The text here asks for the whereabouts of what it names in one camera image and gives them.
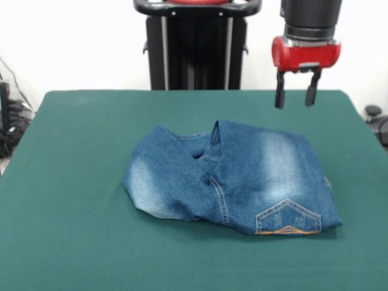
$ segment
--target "jeans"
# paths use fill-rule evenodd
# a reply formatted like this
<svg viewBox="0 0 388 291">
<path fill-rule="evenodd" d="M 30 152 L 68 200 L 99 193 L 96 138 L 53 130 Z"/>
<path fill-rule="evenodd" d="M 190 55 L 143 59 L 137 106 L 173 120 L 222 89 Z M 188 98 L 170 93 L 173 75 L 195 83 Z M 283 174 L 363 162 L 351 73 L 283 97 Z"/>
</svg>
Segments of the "jeans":
<svg viewBox="0 0 388 291">
<path fill-rule="evenodd" d="M 212 132 L 152 130 L 123 178 L 138 209 L 246 235 L 309 235 L 341 225 L 333 193 L 301 135 L 218 121 Z"/>
</svg>

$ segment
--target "white wall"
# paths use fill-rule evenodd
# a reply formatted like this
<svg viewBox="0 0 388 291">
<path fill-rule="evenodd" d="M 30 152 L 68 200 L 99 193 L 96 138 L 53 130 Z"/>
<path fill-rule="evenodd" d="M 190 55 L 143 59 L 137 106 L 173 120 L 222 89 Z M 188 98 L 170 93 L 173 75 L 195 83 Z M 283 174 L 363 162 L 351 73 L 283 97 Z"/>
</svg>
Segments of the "white wall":
<svg viewBox="0 0 388 291">
<path fill-rule="evenodd" d="M 243 89 L 276 86 L 270 48 L 284 29 L 279 7 L 280 0 L 264 0 L 261 13 L 249 18 Z M 0 0 L 0 8 L 0 55 L 35 107 L 50 90 L 149 89 L 141 53 L 146 17 L 132 0 Z M 343 1 L 336 34 L 343 52 L 319 87 L 344 90 L 359 112 L 370 103 L 388 112 L 386 18 L 384 1 Z M 288 74 L 286 88 L 306 89 L 310 77 Z"/>
</svg>

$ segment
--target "back pocket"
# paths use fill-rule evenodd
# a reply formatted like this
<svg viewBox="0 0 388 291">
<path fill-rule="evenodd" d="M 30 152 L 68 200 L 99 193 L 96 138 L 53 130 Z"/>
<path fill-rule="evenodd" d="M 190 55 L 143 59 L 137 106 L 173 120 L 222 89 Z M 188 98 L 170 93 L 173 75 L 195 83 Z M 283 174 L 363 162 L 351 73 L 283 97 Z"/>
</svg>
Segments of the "back pocket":
<svg viewBox="0 0 388 291">
<path fill-rule="evenodd" d="M 291 199 L 256 215 L 256 235 L 310 235 L 321 231 L 321 215 Z"/>
</svg>

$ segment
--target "black knob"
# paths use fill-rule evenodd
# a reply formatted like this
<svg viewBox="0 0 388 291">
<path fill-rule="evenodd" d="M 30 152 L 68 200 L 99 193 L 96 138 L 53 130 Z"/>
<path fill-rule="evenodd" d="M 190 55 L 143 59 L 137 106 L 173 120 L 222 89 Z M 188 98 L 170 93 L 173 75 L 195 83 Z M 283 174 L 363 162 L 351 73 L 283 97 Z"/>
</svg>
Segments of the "black knob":
<svg viewBox="0 0 388 291">
<path fill-rule="evenodd" d="M 365 111 L 370 117 L 376 117 L 382 112 L 381 108 L 375 105 L 368 105 L 365 107 Z"/>
</svg>

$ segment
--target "green tablecloth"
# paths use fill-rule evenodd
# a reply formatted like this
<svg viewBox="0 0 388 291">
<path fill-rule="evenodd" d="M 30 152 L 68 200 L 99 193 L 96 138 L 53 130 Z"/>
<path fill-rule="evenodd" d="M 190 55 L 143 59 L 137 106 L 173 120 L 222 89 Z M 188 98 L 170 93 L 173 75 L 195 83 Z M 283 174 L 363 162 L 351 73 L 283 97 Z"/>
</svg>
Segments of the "green tablecloth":
<svg viewBox="0 0 388 291">
<path fill-rule="evenodd" d="M 388 159 L 338 91 L 51 92 L 0 179 L 0 290 L 387 290 Z M 342 227 L 244 236 L 136 210 L 121 185 L 154 126 L 216 119 L 302 133 L 332 183 Z"/>
</svg>

